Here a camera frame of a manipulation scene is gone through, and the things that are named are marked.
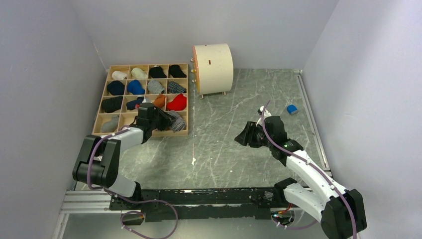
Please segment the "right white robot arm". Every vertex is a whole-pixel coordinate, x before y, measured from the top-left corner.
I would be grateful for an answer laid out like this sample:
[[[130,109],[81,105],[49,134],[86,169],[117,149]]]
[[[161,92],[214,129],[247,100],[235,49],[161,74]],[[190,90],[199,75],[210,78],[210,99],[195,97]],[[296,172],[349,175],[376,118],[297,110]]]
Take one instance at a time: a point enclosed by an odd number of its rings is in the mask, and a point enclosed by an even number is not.
[[[347,239],[367,228],[360,192],[346,189],[322,171],[297,141],[287,137],[279,116],[248,121],[234,140],[251,148],[267,147],[311,188],[308,191],[292,178],[278,182],[273,194],[278,206],[291,203],[300,207],[320,224],[329,239]]]

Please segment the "grey striped underwear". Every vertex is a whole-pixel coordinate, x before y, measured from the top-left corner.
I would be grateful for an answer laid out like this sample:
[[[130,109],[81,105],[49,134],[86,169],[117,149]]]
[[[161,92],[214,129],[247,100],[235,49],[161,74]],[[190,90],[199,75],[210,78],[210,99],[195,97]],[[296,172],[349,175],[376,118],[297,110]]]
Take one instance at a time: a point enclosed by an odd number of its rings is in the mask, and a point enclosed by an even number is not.
[[[173,132],[179,132],[185,129],[186,122],[176,111],[169,111],[168,114],[175,118],[171,124],[171,130]]]

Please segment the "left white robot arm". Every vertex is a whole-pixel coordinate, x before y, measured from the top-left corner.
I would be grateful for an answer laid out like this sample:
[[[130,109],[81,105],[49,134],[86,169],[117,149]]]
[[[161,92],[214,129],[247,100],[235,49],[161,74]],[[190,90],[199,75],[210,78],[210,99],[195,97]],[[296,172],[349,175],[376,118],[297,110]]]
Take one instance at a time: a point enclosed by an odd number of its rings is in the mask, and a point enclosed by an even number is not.
[[[152,103],[141,103],[133,122],[104,136],[88,135],[83,140],[72,176],[92,190],[103,189],[122,197],[129,209],[142,204],[142,189],[118,171],[120,156],[129,148],[144,144],[154,130],[168,129],[176,118]]]

